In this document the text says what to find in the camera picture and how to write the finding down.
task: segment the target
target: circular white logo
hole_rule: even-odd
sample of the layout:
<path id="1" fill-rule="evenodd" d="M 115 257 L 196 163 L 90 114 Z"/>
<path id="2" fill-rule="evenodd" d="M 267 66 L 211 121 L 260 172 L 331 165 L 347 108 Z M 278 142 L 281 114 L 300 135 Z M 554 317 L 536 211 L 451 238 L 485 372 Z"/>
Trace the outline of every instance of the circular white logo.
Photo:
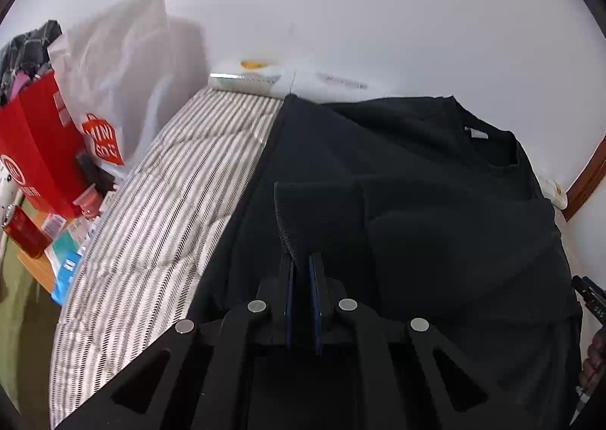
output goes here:
<path id="1" fill-rule="evenodd" d="M 19 168 L 19 165 L 17 165 L 12 158 L 6 155 L 0 156 L 0 159 L 13 179 L 15 179 L 18 184 L 24 186 L 25 177 L 23 176 L 23 172 Z"/>

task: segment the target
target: triangular cutout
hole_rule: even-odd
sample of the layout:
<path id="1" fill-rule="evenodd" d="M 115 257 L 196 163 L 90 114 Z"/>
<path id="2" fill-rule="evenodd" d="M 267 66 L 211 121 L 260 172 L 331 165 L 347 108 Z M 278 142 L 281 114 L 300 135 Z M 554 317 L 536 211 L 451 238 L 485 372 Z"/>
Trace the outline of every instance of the triangular cutout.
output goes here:
<path id="1" fill-rule="evenodd" d="M 433 357 L 455 411 L 464 413 L 488 400 L 488 395 L 446 353 L 434 349 Z"/>
<path id="2" fill-rule="evenodd" d="M 145 414 L 170 359 L 167 350 L 160 351 L 138 374 L 121 386 L 111 399 L 138 414 Z"/>

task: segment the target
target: can top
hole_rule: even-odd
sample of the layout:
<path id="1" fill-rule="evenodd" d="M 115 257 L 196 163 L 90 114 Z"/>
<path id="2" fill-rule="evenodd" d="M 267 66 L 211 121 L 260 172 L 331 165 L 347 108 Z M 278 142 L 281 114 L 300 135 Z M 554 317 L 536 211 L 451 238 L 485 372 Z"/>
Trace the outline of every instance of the can top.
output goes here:
<path id="1" fill-rule="evenodd" d="M 10 222 L 10 220 L 13 218 L 14 215 L 14 208 L 15 208 L 16 204 L 9 204 L 7 209 L 6 209 L 6 216 L 4 217 L 4 222 L 2 223 L 2 226 L 5 226 L 6 224 L 8 224 Z"/>

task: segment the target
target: green floor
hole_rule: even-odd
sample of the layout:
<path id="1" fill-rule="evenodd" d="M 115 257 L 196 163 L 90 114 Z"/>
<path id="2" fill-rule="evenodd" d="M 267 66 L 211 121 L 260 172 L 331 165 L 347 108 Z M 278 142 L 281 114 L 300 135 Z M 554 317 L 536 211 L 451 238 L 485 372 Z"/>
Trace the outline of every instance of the green floor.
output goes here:
<path id="1" fill-rule="evenodd" d="M 28 212 L 27 203 L 23 208 Z M 61 308 L 26 271 L 8 241 L 0 276 L 0 383 L 26 428 L 47 430 L 48 375 Z"/>

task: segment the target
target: brown wooden trim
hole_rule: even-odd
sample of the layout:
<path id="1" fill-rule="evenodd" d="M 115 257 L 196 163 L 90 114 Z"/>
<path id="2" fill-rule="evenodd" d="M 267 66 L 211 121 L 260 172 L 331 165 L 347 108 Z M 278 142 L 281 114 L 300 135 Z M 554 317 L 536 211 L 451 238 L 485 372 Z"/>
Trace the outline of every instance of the brown wooden trim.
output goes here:
<path id="1" fill-rule="evenodd" d="M 566 193 L 569 203 L 566 209 L 562 211 L 566 221 L 572 218 L 585 204 L 585 201 L 599 186 L 604 175 L 606 175 L 606 137 L 599 144 L 585 169 Z"/>

